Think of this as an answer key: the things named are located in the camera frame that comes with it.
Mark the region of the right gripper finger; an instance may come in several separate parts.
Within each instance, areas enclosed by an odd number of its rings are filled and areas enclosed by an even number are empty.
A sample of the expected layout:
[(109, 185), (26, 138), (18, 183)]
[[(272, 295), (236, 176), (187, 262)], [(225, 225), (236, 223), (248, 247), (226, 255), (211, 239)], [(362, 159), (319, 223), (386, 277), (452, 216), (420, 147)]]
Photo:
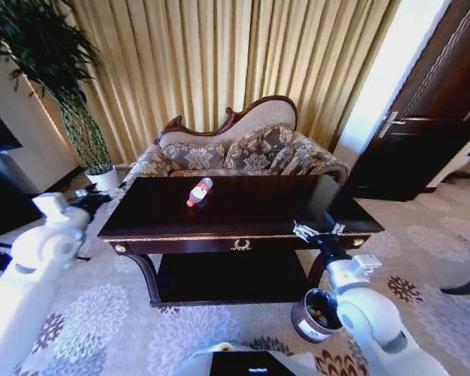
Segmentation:
[(318, 232), (308, 226), (294, 221), (293, 233), (303, 240), (313, 240), (318, 236)]
[(329, 213), (325, 213), (325, 219), (332, 226), (331, 234), (340, 237), (345, 229), (345, 224), (337, 222)]

